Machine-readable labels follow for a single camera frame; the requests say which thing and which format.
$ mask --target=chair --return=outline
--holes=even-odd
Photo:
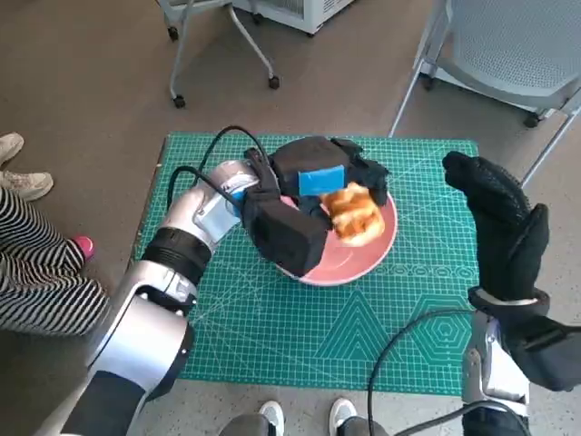
[[[254,42],[246,28],[242,25],[234,8],[232,0],[156,0],[158,5],[163,10],[163,18],[167,25],[168,34],[172,41],[178,41],[178,51],[173,61],[172,75],[170,76],[170,94],[172,95],[175,107],[185,107],[185,99],[181,94],[175,91],[175,79],[180,69],[180,61],[182,59],[183,47],[185,46],[186,35],[188,32],[188,24],[193,15],[197,15],[215,7],[225,7],[228,10],[230,18],[242,34],[244,39],[250,44],[254,53],[258,55],[262,63],[268,70],[269,87],[271,89],[279,89],[281,80],[274,73],[270,61],[266,58],[262,50]]]
[[[581,1],[436,0],[392,137],[420,74],[531,111],[534,127],[555,110],[566,120],[523,178],[524,186],[581,108]]]

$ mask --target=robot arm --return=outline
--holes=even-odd
[[[480,286],[468,292],[477,309],[463,361],[463,400],[495,401],[528,425],[529,384],[551,391],[581,382],[578,329],[546,317],[549,296],[535,288],[548,244],[548,209],[531,210],[517,181],[482,158],[452,153],[447,183],[462,191],[478,240]],[[469,436],[522,435],[517,420],[489,403],[463,418]]]
[[[197,183],[184,193],[116,289],[90,340],[87,376],[36,436],[124,436],[144,404],[171,389],[188,359],[194,333],[187,314],[222,238],[242,220],[263,257],[304,275],[320,261],[328,225],[281,195],[331,193],[357,180],[380,198],[387,170],[376,163],[366,168],[371,161],[360,159],[360,151],[321,137],[287,144],[270,157],[250,149],[244,161],[212,171],[213,188]]]
[[[385,202],[387,170],[362,159],[360,152],[354,143],[325,138],[286,144],[268,160],[250,149],[245,161],[225,162],[214,169],[213,188],[198,183],[183,194],[172,204],[143,258],[128,269],[110,311],[93,333],[86,378],[36,436],[124,436],[144,404],[167,393],[186,363],[194,337],[187,314],[196,303],[198,284],[213,253],[235,224],[242,221],[263,257],[303,275],[318,264],[329,228],[319,208],[319,194],[356,181],[369,187],[376,203]],[[474,178],[464,173],[467,165],[463,159],[445,162],[448,184],[467,188],[459,183]],[[236,206],[215,186],[233,197]],[[462,190],[477,221],[482,289],[470,293],[478,312],[465,356],[463,398],[500,401],[526,417],[529,380],[549,389],[569,389],[581,382],[578,368],[568,378],[559,371],[563,367],[559,365],[570,368],[578,362],[578,347],[572,348],[578,335],[550,320],[534,321],[538,316],[546,320],[547,298],[532,286],[545,241],[531,250],[531,244],[523,242],[535,238],[517,235],[516,247],[526,248],[521,257],[529,258],[525,266],[514,255],[514,247],[510,260],[520,261],[517,268],[513,263],[507,268],[487,262],[504,259],[506,250],[489,242],[510,240],[511,235],[498,234],[497,229],[483,231],[483,223],[489,222],[474,212],[478,209],[474,193],[479,193],[474,188],[472,184]],[[293,198],[302,213],[283,203],[281,195]],[[502,196],[490,198],[503,201]],[[516,200],[517,211],[524,207],[521,200]],[[509,208],[501,217],[514,211]],[[284,234],[289,236],[285,243],[293,244],[291,250],[281,242]],[[528,271],[530,263],[532,275],[521,280],[523,268]],[[523,328],[531,322],[535,329]],[[468,413],[464,427],[469,436],[520,434],[514,420],[494,407]]]
[[[258,182],[242,161],[222,163],[211,178],[233,195]],[[197,286],[220,240],[239,220],[205,183],[172,205],[93,333],[85,379],[37,436],[124,436],[144,404],[171,389],[192,348],[187,313]]]

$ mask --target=black cable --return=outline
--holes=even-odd
[[[413,427],[409,427],[408,429],[406,429],[404,431],[400,431],[399,433],[396,433],[394,436],[409,436],[411,434],[416,434],[416,433],[419,433],[420,431],[424,431],[427,429],[431,429],[432,427],[436,427],[437,425],[443,424],[444,422],[455,420],[456,418],[459,418],[462,415],[466,415],[467,413],[469,413],[475,409],[479,409],[481,407],[489,407],[489,406],[495,407],[498,409],[502,409],[503,411],[507,412],[515,420],[517,420],[518,426],[520,427],[520,430],[523,432],[523,434],[525,436],[531,436],[530,431],[528,430],[528,428],[525,425],[525,423],[523,422],[523,420],[521,420],[520,417],[510,407],[508,407],[506,404],[504,404],[502,402],[492,401],[492,400],[483,400],[483,401],[471,402],[470,404],[466,404],[464,407],[458,409],[457,411],[453,411],[447,415],[440,416],[440,417],[435,418],[435,419],[430,420],[430,421],[422,422],[421,424],[418,424],[418,425],[414,425]]]
[[[201,178],[204,182],[206,182],[214,191],[224,197],[227,201],[232,203],[234,207],[238,210],[241,210],[241,203],[236,200],[231,194],[224,191],[220,186],[218,186],[210,177],[206,174],[202,173],[197,168],[189,165],[182,165],[178,166],[172,173],[170,177],[170,182],[167,187],[167,208],[169,209],[172,205],[172,198],[173,198],[173,189],[175,188],[175,181],[177,180],[178,176],[181,173],[191,173],[194,174],[196,177]]]
[[[404,334],[412,330],[421,322],[428,320],[430,318],[436,318],[439,316],[449,316],[449,315],[464,315],[467,313],[473,313],[471,310],[468,309],[445,309],[441,311],[434,311],[424,313],[416,318],[414,321],[410,322],[406,325],[403,329],[401,329],[393,338],[391,338],[388,344],[385,346],[381,354],[379,355],[378,359],[375,362],[375,366],[373,366],[373,371],[371,372],[371,376],[369,377],[369,384],[367,386],[367,414],[369,419],[369,435],[375,436],[375,429],[373,428],[373,385],[375,384],[375,380],[379,375],[379,369],[381,368],[381,364],[385,361],[388,353],[393,349],[395,344],[403,337]]]
[[[216,146],[216,144],[222,139],[222,137],[225,134],[227,134],[228,132],[231,132],[232,130],[238,130],[239,132],[242,132],[242,133],[246,134],[249,138],[251,138],[252,141],[254,142],[254,144],[256,145],[256,147],[262,153],[262,156],[264,156],[264,162],[269,161],[269,156],[266,153],[266,150],[262,146],[261,142],[256,138],[256,136],[251,134],[244,127],[240,127],[239,125],[229,125],[228,127],[224,127],[223,129],[221,129],[218,132],[218,134],[216,134],[216,136],[214,136],[214,139],[212,139],[212,142],[210,143],[210,145],[206,149],[206,153],[204,154],[202,161],[200,162],[200,165],[198,166],[198,170],[203,171],[203,168],[204,168],[204,166],[206,166],[206,162],[208,162],[208,158],[210,157],[210,154],[212,154],[212,151],[213,151],[214,147]],[[196,177],[193,180],[193,184],[196,184],[197,182],[198,182],[198,177]]]
[[[170,206],[172,205],[172,201],[173,201],[173,190],[175,188],[175,181],[177,180],[178,175],[180,175],[180,173],[187,172],[187,173],[192,173],[192,174],[195,175],[195,177],[193,179],[192,186],[194,186],[195,184],[197,184],[199,179],[202,179],[209,186],[211,186],[212,188],[216,189],[214,183],[209,183],[208,182],[209,179],[204,178],[204,176],[203,176],[203,169],[206,166],[206,163],[208,162],[208,159],[210,158],[210,154],[212,154],[212,151],[213,151],[214,147],[216,146],[216,144],[222,139],[222,137],[225,134],[227,134],[228,132],[231,132],[232,130],[238,130],[238,131],[246,134],[248,137],[250,137],[252,139],[252,141],[254,142],[254,144],[259,149],[259,151],[261,152],[262,156],[264,156],[264,162],[267,163],[269,161],[269,156],[266,153],[266,150],[262,146],[261,142],[256,138],[256,136],[254,136],[253,134],[251,134],[244,127],[240,127],[239,125],[229,125],[228,127],[224,127],[223,129],[221,129],[216,134],[216,136],[214,136],[214,139],[212,139],[212,142],[210,143],[210,145],[206,149],[206,152],[204,153],[203,158],[202,158],[202,161],[200,162],[200,165],[198,166],[197,170],[195,168],[193,168],[192,166],[185,165],[185,166],[181,166],[179,168],[176,168],[173,171],[172,176],[170,177],[170,182],[168,184],[168,189],[167,189],[167,204],[166,204],[166,209],[167,210],[169,210],[170,209]],[[222,197],[224,197],[226,200],[228,200],[230,203],[236,205],[236,207],[239,210],[241,210],[240,202],[237,202],[236,200],[234,200],[234,198],[231,195],[227,194],[222,189],[221,190],[216,189],[216,191]]]
[[[377,361],[375,362],[375,365],[373,366],[373,371],[371,372],[371,376],[369,377],[369,384],[368,384],[368,388],[367,388],[367,412],[368,412],[369,436],[375,436],[375,428],[373,426],[373,385],[375,384],[375,380],[377,379],[377,377],[379,375],[379,369],[381,368],[381,364],[385,361],[385,358],[387,357],[389,352],[393,349],[393,347],[396,345],[396,343],[406,333],[413,330],[418,324],[424,322],[425,320],[429,320],[432,318],[438,318],[440,316],[466,315],[466,314],[472,314],[472,313],[474,313],[474,311],[471,311],[469,309],[443,309],[441,311],[424,313],[423,315],[420,315],[414,321],[412,321],[408,325],[406,325],[393,338],[391,338],[389,340],[388,344],[385,346],[385,348],[383,349],[383,351],[379,355]],[[439,418],[435,418],[431,421],[422,422],[421,424],[410,427],[404,431],[400,431],[399,433],[396,433],[395,436],[409,436],[411,434],[415,434],[415,433],[418,433],[420,431],[427,430],[431,427],[435,427],[435,426],[442,424],[444,422],[452,421],[452,420],[454,420],[462,415],[465,415],[466,413],[468,413],[470,411],[473,411],[473,410],[478,409],[480,407],[486,407],[486,406],[495,406],[495,407],[498,407],[499,409],[502,409],[503,411],[508,412],[511,416],[513,416],[515,418],[515,420],[517,420],[518,425],[520,426],[523,434],[525,436],[531,436],[530,431],[528,430],[527,426],[518,417],[518,415],[512,409],[510,409],[508,406],[506,406],[506,404],[503,404],[502,402],[498,402],[498,401],[474,401],[470,404],[465,405],[461,409],[458,409],[457,411],[453,411],[447,415],[440,416]]]

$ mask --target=bread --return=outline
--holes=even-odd
[[[346,245],[361,247],[385,231],[381,211],[363,186],[351,182],[347,188],[320,199],[329,211],[335,233]]]

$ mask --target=blue tape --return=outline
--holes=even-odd
[[[244,200],[244,195],[246,194],[245,190],[241,190],[241,191],[237,191],[235,193],[232,193],[232,197],[234,197],[236,200],[238,200],[240,203],[242,203],[242,201]],[[234,211],[234,214],[238,217],[241,218],[241,212],[238,210],[238,208],[234,205],[232,205],[232,209]]]
[[[345,167],[343,165],[299,173],[299,195],[334,193],[344,187]]]

